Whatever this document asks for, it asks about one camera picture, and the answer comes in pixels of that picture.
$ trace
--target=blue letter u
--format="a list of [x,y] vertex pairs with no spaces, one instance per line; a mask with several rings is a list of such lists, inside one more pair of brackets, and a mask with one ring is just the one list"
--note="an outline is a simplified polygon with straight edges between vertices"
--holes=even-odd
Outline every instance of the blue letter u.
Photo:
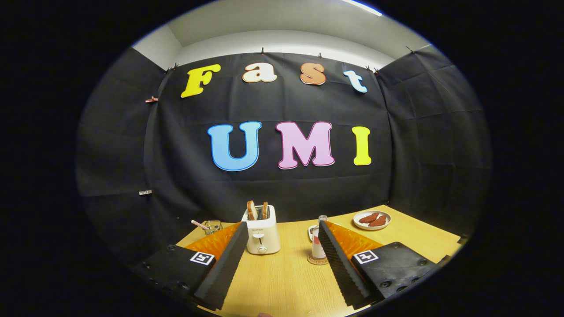
[[262,124],[257,121],[243,122],[239,129],[245,132],[245,156],[234,158],[229,153],[229,133],[231,125],[216,125],[208,129],[211,136],[211,156],[213,162],[222,170],[240,171],[253,166],[258,159],[258,129]]

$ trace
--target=pink letter m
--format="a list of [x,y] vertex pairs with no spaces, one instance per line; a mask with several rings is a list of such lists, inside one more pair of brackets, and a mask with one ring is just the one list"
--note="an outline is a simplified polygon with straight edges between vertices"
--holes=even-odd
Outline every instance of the pink letter m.
[[335,163],[331,156],[331,142],[329,132],[331,124],[316,122],[311,128],[310,136],[306,139],[295,122],[281,122],[276,129],[282,134],[282,160],[278,163],[281,169],[293,169],[298,166],[294,160],[294,150],[304,166],[310,162],[315,149],[313,164],[315,166],[328,166]]

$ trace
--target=black backdrop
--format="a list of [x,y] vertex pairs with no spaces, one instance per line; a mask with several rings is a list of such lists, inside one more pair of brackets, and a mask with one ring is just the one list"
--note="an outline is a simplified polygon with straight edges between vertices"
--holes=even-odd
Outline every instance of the black backdrop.
[[[276,81],[241,79],[246,65],[259,62],[274,66]],[[306,62],[322,63],[325,84],[299,80]],[[180,98],[189,70],[216,63],[222,69],[203,93]],[[342,74],[348,70],[362,76],[367,93],[353,89]],[[151,95],[158,103],[144,102]],[[230,151],[240,157],[245,144],[238,126],[244,121],[262,123],[258,161],[239,172],[217,168],[207,129],[232,125]],[[282,121],[296,122],[306,135],[314,122],[330,122],[335,163],[279,169],[275,125]],[[371,130],[368,166],[352,162],[353,126]],[[389,202],[447,231],[468,234],[490,168],[481,107],[460,72],[433,46],[378,75],[341,61],[282,53],[220,56],[165,74],[129,49],[93,92],[78,142],[77,179],[87,212],[128,264],[180,240],[193,229],[191,219],[238,221],[250,199],[274,205],[280,222]],[[152,195],[138,195],[148,189]]]

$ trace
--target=letter i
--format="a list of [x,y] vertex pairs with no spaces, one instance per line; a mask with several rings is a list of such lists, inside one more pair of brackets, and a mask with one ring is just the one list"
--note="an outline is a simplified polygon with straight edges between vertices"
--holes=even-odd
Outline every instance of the letter i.
[[368,134],[370,130],[364,126],[356,126],[352,129],[356,135],[356,157],[354,165],[370,165],[372,159],[368,156]]

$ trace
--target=bottle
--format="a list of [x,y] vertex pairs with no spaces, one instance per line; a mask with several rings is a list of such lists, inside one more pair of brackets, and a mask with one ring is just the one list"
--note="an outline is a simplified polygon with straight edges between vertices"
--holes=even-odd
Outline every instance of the bottle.
[[325,255],[325,252],[323,251],[323,247],[321,247],[321,242],[319,241],[319,224],[321,220],[327,221],[327,216],[326,215],[319,216],[318,225],[311,230],[314,236],[313,246],[311,248],[311,257],[313,259],[325,259],[327,257]]

